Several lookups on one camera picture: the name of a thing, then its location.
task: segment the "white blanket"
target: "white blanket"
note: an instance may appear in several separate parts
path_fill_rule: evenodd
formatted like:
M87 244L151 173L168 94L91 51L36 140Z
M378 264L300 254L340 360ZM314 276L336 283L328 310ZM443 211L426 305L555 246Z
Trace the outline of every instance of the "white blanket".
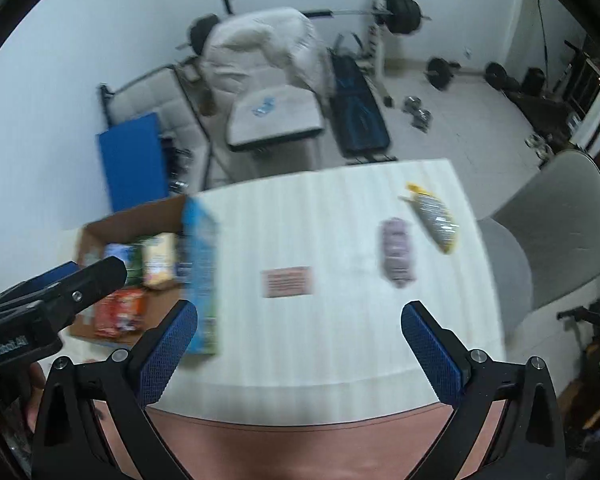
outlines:
M323 107L334 92L327 47L295 9L251 12L216 25L202 58L200 68L225 114L238 95L269 86L308 88Z

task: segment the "weight plate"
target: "weight plate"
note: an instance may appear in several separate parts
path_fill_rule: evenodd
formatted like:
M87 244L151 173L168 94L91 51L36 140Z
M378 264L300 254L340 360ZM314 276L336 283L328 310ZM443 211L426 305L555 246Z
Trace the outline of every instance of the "weight plate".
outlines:
M214 28L220 19L215 14L209 14L203 16L194 23L189 29L189 44L191 45L193 52L202 56L202 52L205 49L206 38L211 34L211 29Z
M514 77L508 76L506 84L502 87L503 90L517 92L520 90L520 83Z
M432 57L429 59L425 74L433 88L437 88L438 90L446 89L453 78L449 63L441 57Z
M507 71L499 63L491 62L484 69L484 80L497 91L500 91L507 84Z
M392 34L412 34L420 28L422 13L414 0L386 0L391 14L384 20Z

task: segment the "blue cereal box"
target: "blue cereal box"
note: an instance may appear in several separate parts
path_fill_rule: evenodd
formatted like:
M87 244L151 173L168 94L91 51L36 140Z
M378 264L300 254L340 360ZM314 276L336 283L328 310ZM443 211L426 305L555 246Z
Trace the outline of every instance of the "blue cereal box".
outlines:
M216 354L218 334L216 324L216 261L218 259L218 224L202 207L200 200L190 198L182 213L186 235L186 251L190 261L189 279L184 297L198 311L198 329L187 352Z

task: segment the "blue gripper pad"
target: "blue gripper pad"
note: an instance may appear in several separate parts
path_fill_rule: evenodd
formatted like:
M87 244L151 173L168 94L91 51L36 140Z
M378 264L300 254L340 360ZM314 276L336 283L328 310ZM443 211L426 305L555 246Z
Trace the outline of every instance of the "blue gripper pad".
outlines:
M131 349L126 374L140 406L160 399L197 328L196 308L180 300L160 325L147 330Z
M456 408L471 373L466 348L451 330L441 328L419 301L404 306L400 321L402 335L438 399Z

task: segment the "table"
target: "table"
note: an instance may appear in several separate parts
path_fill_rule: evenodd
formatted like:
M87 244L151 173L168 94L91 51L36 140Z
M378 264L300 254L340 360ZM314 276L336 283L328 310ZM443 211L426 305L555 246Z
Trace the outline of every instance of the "table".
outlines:
M438 249L398 198L408 194L407 182L435 193L454 215L459 238L452 254ZM219 353L185 356L156 408L292 426L363 420L436 402L400 330L402 307L411 300L420 300L467 348L504 358L490 264L448 160L297 173L198 197L221 230ZM394 216L410 224L416 268L416 281L402 289L380 269L379 227ZM298 266L312 268L312 295L263 297L263 270ZM99 359L110 353L70 339L64 354Z

